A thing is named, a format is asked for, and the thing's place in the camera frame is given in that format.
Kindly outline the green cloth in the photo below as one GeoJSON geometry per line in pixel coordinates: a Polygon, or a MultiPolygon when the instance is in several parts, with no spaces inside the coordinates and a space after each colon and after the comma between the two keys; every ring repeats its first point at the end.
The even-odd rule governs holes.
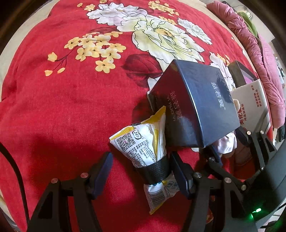
{"type": "Polygon", "coordinates": [[[258,32],[255,25],[250,20],[249,16],[245,12],[238,12],[238,15],[243,18],[248,30],[258,38],[258,32]]]}

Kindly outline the red tissue box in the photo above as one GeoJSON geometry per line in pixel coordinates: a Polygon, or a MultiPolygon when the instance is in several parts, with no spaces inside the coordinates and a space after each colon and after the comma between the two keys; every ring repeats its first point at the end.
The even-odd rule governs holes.
{"type": "Polygon", "coordinates": [[[270,113],[263,85],[256,80],[242,85],[231,92],[233,99],[240,103],[238,118],[240,125],[251,132],[267,133],[270,129],[270,113]]]}

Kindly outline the taped white snack packet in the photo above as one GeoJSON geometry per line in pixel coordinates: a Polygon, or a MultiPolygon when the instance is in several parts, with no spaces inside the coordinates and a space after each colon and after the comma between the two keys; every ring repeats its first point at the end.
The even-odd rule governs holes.
{"type": "Polygon", "coordinates": [[[165,141],[166,107],[139,124],[127,126],[112,135],[110,143],[128,158],[144,181],[150,208],[157,211],[179,191],[169,165],[165,141]]]}

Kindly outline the pink and blue book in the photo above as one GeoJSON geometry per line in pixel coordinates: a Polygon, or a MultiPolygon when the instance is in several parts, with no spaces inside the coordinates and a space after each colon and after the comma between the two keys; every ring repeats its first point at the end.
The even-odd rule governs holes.
{"type": "Polygon", "coordinates": [[[244,76],[244,80],[245,80],[246,84],[250,84],[250,83],[256,81],[257,78],[256,77],[253,78],[251,76],[244,76]]]}

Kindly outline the grey shallow tray box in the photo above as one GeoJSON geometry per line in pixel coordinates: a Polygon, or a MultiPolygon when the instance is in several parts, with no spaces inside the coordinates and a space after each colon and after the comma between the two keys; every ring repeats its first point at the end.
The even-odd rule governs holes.
{"type": "Polygon", "coordinates": [[[246,85],[244,76],[256,77],[250,70],[248,70],[243,64],[235,60],[228,65],[228,70],[232,75],[233,81],[236,87],[246,85]]]}

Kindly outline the red floral blanket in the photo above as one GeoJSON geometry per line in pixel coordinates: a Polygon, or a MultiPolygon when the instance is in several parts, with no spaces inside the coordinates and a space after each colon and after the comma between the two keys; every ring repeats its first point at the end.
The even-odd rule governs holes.
{"type": "Polygon", "coordinates": [[[59,1],[18,47],[4,78],[1,142],[21,171],[33,213],[52,178],[88,171],[110,150],[114,164],[94,201],[103,231],[181,231],[181,193],[154,214],[141,177],[109,137],[152,115],[148,79],[173,59],[238,60],[268,80],[259,51],[219,5],[198,1],[59,1]]]}

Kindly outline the pink quilted comforter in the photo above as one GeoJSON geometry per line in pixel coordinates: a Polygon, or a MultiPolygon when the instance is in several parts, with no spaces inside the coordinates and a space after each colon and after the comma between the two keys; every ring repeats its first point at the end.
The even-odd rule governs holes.
{"type": "Polygon", "coordinates": [[[260,35],[255,36],[241,14],[232,7],[213,1],[206,7],[235,34],[245,48],[267,95],[272,126],[280,128],[285,123],[285,98],[272,48],[260,35]]]}

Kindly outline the dark navy gift box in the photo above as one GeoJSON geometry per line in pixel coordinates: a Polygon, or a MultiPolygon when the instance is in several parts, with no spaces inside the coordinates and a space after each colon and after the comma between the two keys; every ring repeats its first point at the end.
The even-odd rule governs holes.
{"type": "Polygon", "coordinates": [[[173,60],[148,94],[152,110],[166,107],[165,138],[171,147],[204,148],[240,126],[218,68],[173,60]]]}

